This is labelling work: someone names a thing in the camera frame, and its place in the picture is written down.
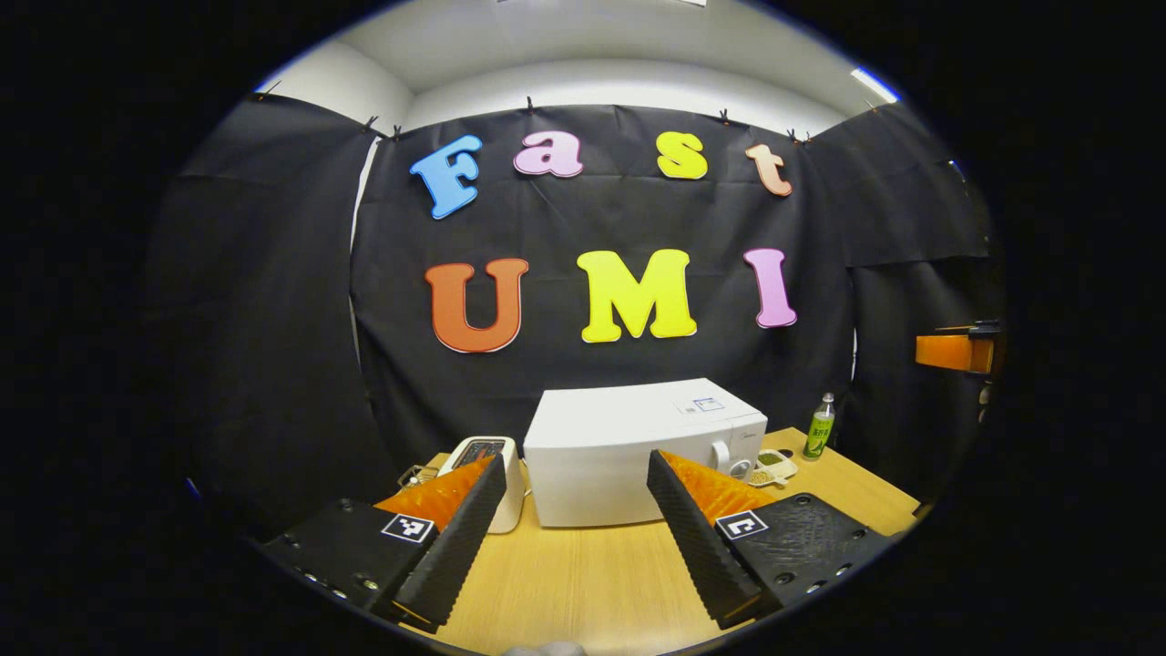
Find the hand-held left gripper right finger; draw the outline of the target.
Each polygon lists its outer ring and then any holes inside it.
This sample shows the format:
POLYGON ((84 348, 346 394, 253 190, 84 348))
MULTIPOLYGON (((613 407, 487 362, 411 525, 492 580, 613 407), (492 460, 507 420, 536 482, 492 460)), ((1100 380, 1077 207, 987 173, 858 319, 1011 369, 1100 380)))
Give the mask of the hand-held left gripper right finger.
POLYGON ((893 545, 893 536, 805 491, 779 501, 658 449, 647 489, 722 630, 802 606, 893 545))

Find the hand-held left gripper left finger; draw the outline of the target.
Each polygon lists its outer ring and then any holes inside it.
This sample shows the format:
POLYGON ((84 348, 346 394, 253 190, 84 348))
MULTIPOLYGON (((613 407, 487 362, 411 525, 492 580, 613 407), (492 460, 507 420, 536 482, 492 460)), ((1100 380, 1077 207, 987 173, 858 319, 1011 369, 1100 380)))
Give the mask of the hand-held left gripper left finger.
POLYGON ((260 552, 361 614, 437 632, 506 491, 503 456, 478 458, 380 505, 338 499, 260 552))

